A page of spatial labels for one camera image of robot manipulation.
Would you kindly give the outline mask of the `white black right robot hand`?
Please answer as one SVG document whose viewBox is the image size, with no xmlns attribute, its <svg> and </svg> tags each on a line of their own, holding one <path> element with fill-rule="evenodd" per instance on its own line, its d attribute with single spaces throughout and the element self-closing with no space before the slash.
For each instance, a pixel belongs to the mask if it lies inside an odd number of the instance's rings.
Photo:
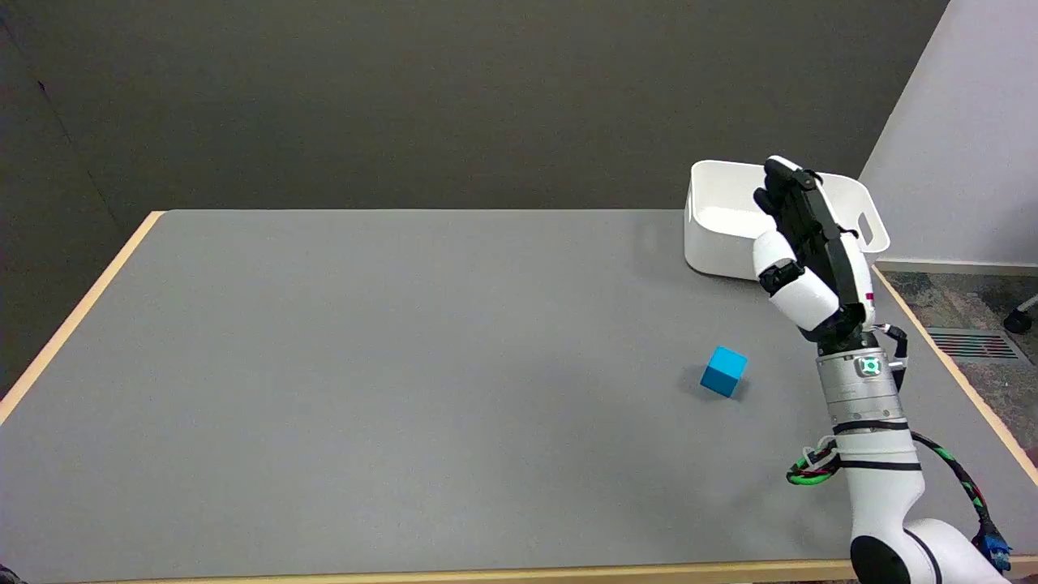
<svg viewBox="0 0 1038 584">
<path fill-rule="evenodd" d="M 838 221 L 824 180 L 781 156 L 763 165 L 756 205 L 775 223 L 753 243 L 753 271 L 820 354 L 873 344 L 873 286 L 859 233 Z"/>
</svg>

